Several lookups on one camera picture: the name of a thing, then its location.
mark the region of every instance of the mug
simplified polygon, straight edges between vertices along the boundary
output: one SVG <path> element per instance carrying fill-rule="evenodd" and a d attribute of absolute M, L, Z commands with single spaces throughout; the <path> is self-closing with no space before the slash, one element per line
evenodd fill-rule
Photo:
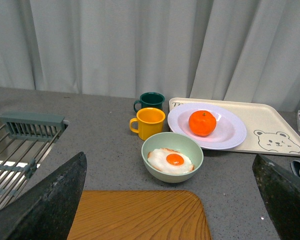
<path fill-rule="evenodd" d="M 165 97 L 157 92 L 146 92 L 140 96 L 140 100 L 137 100 L 133 104 L 133 109 L 137 113 L 136 104 L 141 104 L 141 109 L 144 108 L 156 108 L 162 110 L 162 105 L 165 101 Z"/>
<path fill-rule="evenodd" d="M 154 107 L 142 108 L 136 113 L 136 117 L 130 120 L 130 130 L 145 141 L 152 135 L 162 132 L 165 118 L 165 113 L 160 109 Z M 137 129 L 132 126 L 134 122 L 138 123 Z"/>

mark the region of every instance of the bear illustration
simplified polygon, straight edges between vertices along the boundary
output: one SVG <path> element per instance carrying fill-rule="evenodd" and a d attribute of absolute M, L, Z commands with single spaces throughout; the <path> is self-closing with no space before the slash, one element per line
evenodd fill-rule
<path fill-rule="evenodd" d="M 277 131 L 276 133 L 255 130 L 258 137 L 258 144 L 267 151 L 281 153 L 300 153 L 300 146 L 295 144 L 288 134 Z"/>

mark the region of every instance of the wooden cutting board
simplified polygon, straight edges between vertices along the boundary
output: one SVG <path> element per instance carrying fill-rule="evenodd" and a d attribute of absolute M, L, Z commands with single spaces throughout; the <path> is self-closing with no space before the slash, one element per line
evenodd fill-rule
<path fill-rule="evenodd" d="M 211 240 L 201 200 L 186 190 L 83 191 L 68 240 Z"/>

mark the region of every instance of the bowl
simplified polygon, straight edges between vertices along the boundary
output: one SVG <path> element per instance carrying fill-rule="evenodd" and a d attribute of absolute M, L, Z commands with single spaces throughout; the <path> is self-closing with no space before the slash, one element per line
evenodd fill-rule
<path fill-rule="evenodd" d="M 186 155 L 192 161 L 194 170 L 183 174 L 169 174 L 155 169 L 148 162 L 148 153 L 161 148 L 172 149 Z M 197 173 L 204 160 L 203 151 L 194 140 L 175 132 L 161 132 L 150 136 L 144 141 L 141 154 L 143 163 L 149 173 L 166 183 L 180 183 L 188 180 Z"/>

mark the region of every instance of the white curtain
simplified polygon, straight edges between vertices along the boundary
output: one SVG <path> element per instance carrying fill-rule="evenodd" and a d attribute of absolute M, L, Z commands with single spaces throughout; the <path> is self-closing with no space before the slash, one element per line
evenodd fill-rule
<path fill-rule="evenodd" d="M 300 0 L 0 0 L 0 86 L 300 109 Z"/>

